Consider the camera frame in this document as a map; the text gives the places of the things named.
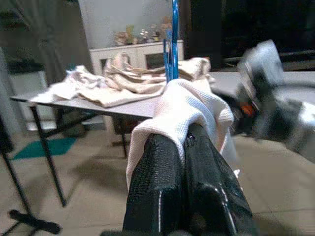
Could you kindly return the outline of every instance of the crumpled cloth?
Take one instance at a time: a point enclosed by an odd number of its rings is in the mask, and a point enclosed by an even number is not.
[[[91,74],[82,65],[76,66],[74,71],[68,71],[61,83],[52,84],[31,102],[50,103],[81,97],[103,107],[112,107],[161,95],[166,85],[165,68],[133,68],[128,59],[125,52],[108,59],[103,76]],[[209,70],[207,59],[193,58],[179,62],[180,77],[190,81],[204,79]]]
[[[140,123],[131,134],[126,169],[128,188],[132,172],[144,152],[145,142],[152,133],[170,138],[176,145],[184,165],[183,143],[189,125],[193,123],[204,127],[209,139],[237,176],[240,162],[229,132],[232,122],[233,114],[230,107],[211,93],[209,86],[184,79],[172,80],[156,104],[154,117]]]

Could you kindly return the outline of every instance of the gray tabletop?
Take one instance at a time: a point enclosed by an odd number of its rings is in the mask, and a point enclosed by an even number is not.
[[[241,75],[238,72],[211,72],[211,76],[216,79],[216,82],[212,85],[216,89],[222,92],[235,95],[238,85],[241,82]],[[315,83],[315,72],[285,72],[285,82],[314,82]],[[19,102],[28,102],[33,97],[37,96],[44,91],[36,91],[25,94],[12,96],[11,100]],[[301,101],[307,101],[315,103],[315,92],[314,90],[307,89],[291,89],[282,90],[278,92],[280,99],[296,99]],[[63,100],[52,103],[38,103],[44,106],[61,107],[61,108],[76,108],[82,111],[95,112],[100,115],[108,116],[127,116],[135,118],[151,118],[154,114],[155,104],[158,97],[126,103],[120,106],[104,108],[100,105],[92,103],[87,100],[75,98],[72,100]]]

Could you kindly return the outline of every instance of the metal table frame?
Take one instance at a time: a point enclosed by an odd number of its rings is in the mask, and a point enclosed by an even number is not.
[[[24,98],[24,99],[21,99],[19,97],[19,95],[17,96],[12,96],[10,98],[11,100],[13,101],[18,101],[18,102],[28,102],[28,99]],[[147,100],[142,100],[142,101],[139,101],[139,102],[134,102],[134,103],[131,103],[131,104],[135,104],[135,103],[152,103],[152,102],[155,102],[156,101],[156,98],[151,98],[151,99],[147,99]],[[71,101],[66,101],[66,105],[63,104],[63,105],[60,105],[58,104],[58,102],[56,103],[39,103],[39,104],[36,104],[36,103],[30,103],[29,102],[29,107],[30,107],[30,110],[33,114],[33,117],[34,117],[34,121],[36,123],[36,126],[37,126],[37,131],[38,131],[38,135],[40,137],[40,141],[41,141],[41,144],[42,144],[42,147],[44,149],[44,152],[45,152],[45,156],[46,156],[46,159],[47,159],[47,162],[48,162],[48,166],[50,168],[50,171],[51,171],[51,175],[53,177],[53,180],[54,180],[54,183],[55,183],[55,187],[56,187],[56,190],[57,190],[57,193],[58,193],[58,196],[59,196],[59,199],[60,199],[60,202],[62,204],[63,207],[66,206],[67,202],[66,202],[66,199],[64,197],[64,193],[63,193],[63,190],[62,190],[62,187],[61,187],[61,184],[60,184],[60,180],[59,180],[59,177],[58,177],[58,173],[56,171],[56,168],[55,168],[55,164],[54,164],[54,160],[52,158],[52,155],[51,155],[51,152],[49,150],[49,146],[48,146],[48,142],[47,142],[47,138],[55,135],[55,134],[58,134],[60,132],[63,132],[77,124],[80,124],[81,122],[85,121],[85,120],[88,120],[88,119],[91,119],[97,115],[106,115],[106,116],[112,116],[112,117],[116,117],[119,119],[119,122],[120,122],[120,126],[121,126],[121,135],[122,135],[122,141],[123,141],[123,146],[124,146],[124,153],[125,153],[125,157],[127,157],[127,150],[126,150],[126,138],[125,138],[125,126],[124,126],[124,119],[125,118],[136,118],[138,120],[143,120],[143,119],[146,119],[146,118],[149,118],[149,117],[152,117],[151,115],[147,115],[147,114],[144,114],[143,116],[139,115],[139,114],[131,114],[129,113],[129,111],[127,111],[126,109],[126,112],[123,113],[122,111],[120,112],[114,112],[113,111],[113,108],[102,108],[102,107],[98,107],[98,109],[96,110],[95,108],[91,108],[89,109],[89,104],[91,105],[91,107],[95,107],[95,104],[91,103],[91,102],[88,102],[88,101],[82,101],[84,104],[84,106],[82,105],[81,107],[80,106],[76,106],[76,107],[71,107]],[[51,107],[56,107],[56,108],[70,108],[71,110],[78,110],[78,111],[81,111],[81,112],[88,112],[90,113],[89,115],[86,115],[84,117],[81,117],[81,118],[78,118],[74,121],[71,121],[69,123],[65,123],[65,124],[62,124],[60,126],[58,126],[56,129],[54,130],[51,130],[51,131],[48,131],[48,132],[45,132],[43,129],[42,129],[42,126],[41,126],[41,123],[40,123],[40,117],[39,117],[39,114],[37,112],[37,105],[44,105],[44,106],[51,106]]]

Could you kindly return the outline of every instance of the green rug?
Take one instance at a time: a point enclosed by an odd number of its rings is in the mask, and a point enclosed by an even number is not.
[[[48,140],[49,150],[52,156],[63,155],[69,151],[75,142],[75,138],[52,139]],[[22,151],[16,154],[13,160],[24,158],[36,158],[45,156],[40,141],[35,141],[27,145]]]

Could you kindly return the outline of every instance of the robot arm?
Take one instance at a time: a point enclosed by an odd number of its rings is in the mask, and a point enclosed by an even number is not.
[[[243,77],[237,98],[221,97],[230,105],[234,134],[283,143],[315,163],[315,105],[280,101],[277,89],[315,88],[315,84],[285,84],[282,64],[274,43],[266,41],[246,52],[238,68]]]

